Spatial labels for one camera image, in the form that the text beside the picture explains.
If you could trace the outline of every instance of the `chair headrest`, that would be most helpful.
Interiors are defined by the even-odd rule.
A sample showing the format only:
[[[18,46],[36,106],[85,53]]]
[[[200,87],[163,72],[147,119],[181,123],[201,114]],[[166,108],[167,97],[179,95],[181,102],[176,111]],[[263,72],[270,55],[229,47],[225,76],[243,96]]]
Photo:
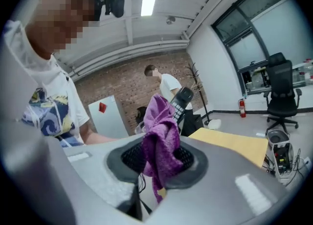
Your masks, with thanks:
[[[283,53],[273,54],[268,59],[268,66],[273,67],[277,65],[281,65],[286,62],[286,58],[284,57]]]

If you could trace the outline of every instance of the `brick wall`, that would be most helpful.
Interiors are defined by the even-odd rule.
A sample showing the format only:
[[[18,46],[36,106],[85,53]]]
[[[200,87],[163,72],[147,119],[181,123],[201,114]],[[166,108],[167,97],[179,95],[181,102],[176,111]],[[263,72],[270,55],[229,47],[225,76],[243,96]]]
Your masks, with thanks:
[[[187,76],[190,74],[185,66],[192,63],[188,53],[178,53],[142,56],[134,58],[110,67],[103,68],[75,82],[77,92],[88,113],[88,105],[110,95],[114,95],[122,104],[127,121],[132,130],[137,126],[135,116],[137,108],[147,106],[155,93],[160,93],[159,83],[156,78],[146,77],[143,73],[149,64],[155,65],[161,73],[168,73],[176,77],[182,86],[189,88],[193,80]],[[194,111],[203,107],[200,95],[194,90],[192,100]]]

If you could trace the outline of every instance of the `coat rack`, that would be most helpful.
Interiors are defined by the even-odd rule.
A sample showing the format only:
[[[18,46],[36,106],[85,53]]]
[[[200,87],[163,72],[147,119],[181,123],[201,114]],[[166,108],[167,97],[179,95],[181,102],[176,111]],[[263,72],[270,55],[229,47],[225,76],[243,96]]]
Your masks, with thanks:
[[[207,112],[206,105],[205,105],[205,101],[204,101],[204,97],[203,97],[203,94],[202,94],[202,91],[201,91],[201,89],[203,88],[203,86],[200,86],[200,85],[199,85],[199,82],[198,82],[198,79],[197,79],[197,77],[199,76],[198,70],[197,70],[196,72],[194,71],[195,63],[193,63],[192,66],[190,66],[190,64],[188,64],[188,65],[189,65],[189,66],[186,67],[186,68],[188,68],[188,69],[191,71],[191,74],[187,74],[187,75],[190,77],[190,79],[194,79],[194,80],[195,80],[196,87],[197,87],[197,90],[199,91],[201,100],[202,100],[202,102],[203,102],[204,109],[205,109],[205,115],[206,115],[206,118],[207,118],[207,120],[204,122],[204,124],[205,124],[206,126],[208,126],[208,125],[209,125],[209,122],[210,122],[211,120],[210,120],[210,118],[209,118],[209,113]]]

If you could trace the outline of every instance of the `purple cloth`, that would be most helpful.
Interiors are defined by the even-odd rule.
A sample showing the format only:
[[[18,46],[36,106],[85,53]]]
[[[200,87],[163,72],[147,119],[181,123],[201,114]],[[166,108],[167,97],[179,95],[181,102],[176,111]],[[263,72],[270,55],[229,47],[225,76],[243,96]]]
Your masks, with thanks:
[[[162,96],[155,94],[143,119],[146,135],[142,148],[147,160],[144,174],[152,177],[153,191],[157,202],[162,196],[157,191],[162,189],[165,181],[178,174],[183,163],[176,159],[173,152],[180,147],[179,130],[173,116],[174,107]]]

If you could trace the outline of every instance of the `person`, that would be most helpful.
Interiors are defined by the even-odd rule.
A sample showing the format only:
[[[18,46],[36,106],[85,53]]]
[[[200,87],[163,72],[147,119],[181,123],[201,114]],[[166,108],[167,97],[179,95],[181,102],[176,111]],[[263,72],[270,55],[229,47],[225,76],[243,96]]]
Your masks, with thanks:
[[[159,81],[161,95],[169,102],[172,101],[174,96],[182,88],[180,82],[174,76],[170,74],[161,74],[154,65],[146,66],[144,74],[146,76],[155,77]],[[184,112],[184,124],[181,135],[190,136],[196,130],[193,108],[191,103],[189,103]]]
[[[15,92],[10,97],[19,102],[15,108],[26,102],[26,109],[14,118],[58,138],[62,147],[114,140],[90,129],[72,79],[53,56],[84,27],[99,21],[101,7],[100,0],[40,0],[25,27],[19,21],[8,21],[3,29],[1,45],[7,52],[2,58],[14,63],[8,70],[18,74],[14,82],[19,80],[10,86],[10,92]],[[14,107],[6,104],[10,115]]]

